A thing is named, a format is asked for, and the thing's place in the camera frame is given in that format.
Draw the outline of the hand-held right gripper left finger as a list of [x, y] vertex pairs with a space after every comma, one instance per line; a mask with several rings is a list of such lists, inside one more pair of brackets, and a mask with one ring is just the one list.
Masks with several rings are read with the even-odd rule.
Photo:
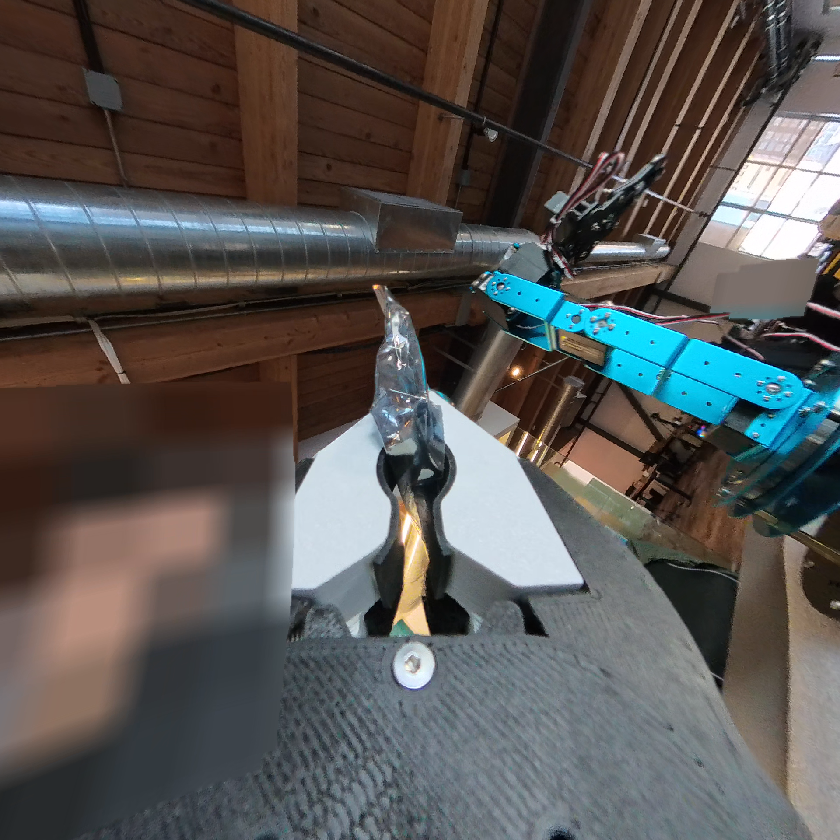
[[377, 471], [382, 438], [364, 417], [297, 465], [291, 592], [343, 619], [380, 597], [373, 565], [395, 538], [395, 502]]

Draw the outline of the black conduit pipe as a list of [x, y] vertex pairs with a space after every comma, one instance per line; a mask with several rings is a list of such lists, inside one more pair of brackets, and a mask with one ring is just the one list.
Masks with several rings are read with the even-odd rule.
[[481, 132], [487, 130], [496, 132], [508, 139], [526, 144], [535, 150], [570, 162], [579, 169], [590, 170], [593, 167], [592, 164], [578, 157], [574, 157], [525, 133], [516, 131], [499, 121], [491, 119], [484, 113], [460, 106], [454, 101], [442, 98], [394, 75], [378, 70], [310, 38], [299, 35], [295, 31], [272, 23], [266, 18], [246, 12], [230, 3], [221, 1], [184, 1], [184, 5], [192, 7], [204, 14], [209, 14], [231, 25], [243, 28], [248, 32], [269, 39], [282, 46], [294, 49], [300, 54], [321, 60], [331, 67], [345, 70], [358, 78], [371, 81], [383, 88], [425, 103], [439, 111], [446, 112], [451, 116], [468, 122], [470, 125], [477, 127]]

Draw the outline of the large office windows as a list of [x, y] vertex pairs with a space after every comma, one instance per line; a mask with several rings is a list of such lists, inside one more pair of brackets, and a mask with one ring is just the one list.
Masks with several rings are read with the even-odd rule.
[[838, 197], [838, 116], [774, 117], [699, 241], [762, 259], [814, 256], [818, 224]]

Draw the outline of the silver metal air duct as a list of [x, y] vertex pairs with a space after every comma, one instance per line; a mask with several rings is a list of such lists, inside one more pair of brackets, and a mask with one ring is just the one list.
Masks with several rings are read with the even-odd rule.
[[2, 175], [2, 317], [82, 318], [283, 291], [473, 280], [520, 228], [465, 224], [420, 198], [344, 187], [339, 208]]

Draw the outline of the silver plastic parts bag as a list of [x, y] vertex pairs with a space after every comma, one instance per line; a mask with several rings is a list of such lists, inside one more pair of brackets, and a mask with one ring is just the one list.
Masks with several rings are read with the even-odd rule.
[[431, 634], [426, 606], [435, 597], [434, 503], [445, 477], [442, 412], [429, 395], [424, 357], [410, 313], [383, 285], [373, 287], [384, 317], [377, 351], [371, 416], [381, 437], [383, 467], [394, 479], [400, 511], [399, 592], [391, 637]]

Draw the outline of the grey junction box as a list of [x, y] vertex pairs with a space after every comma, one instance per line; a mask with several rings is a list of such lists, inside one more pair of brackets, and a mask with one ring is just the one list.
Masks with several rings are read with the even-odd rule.
[[116, 78], [109, 73], [82, 68], [89, 102], [108, 112], [123, 111], [123, 95]]

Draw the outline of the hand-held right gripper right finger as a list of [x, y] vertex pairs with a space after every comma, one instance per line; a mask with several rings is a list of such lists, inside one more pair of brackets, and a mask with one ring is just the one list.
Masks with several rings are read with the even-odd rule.
[[498, 602], [586, 591], [520, 459], [441, 396], [429, 396], [444, 465], [427, 480], [427, 622], [466, 635]]

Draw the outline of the silver metal column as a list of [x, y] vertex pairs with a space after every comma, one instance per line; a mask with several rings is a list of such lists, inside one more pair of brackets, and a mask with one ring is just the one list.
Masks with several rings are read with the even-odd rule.
[[455, 407], [478, 423], [524, 342], [489, 320], [455, 387]]

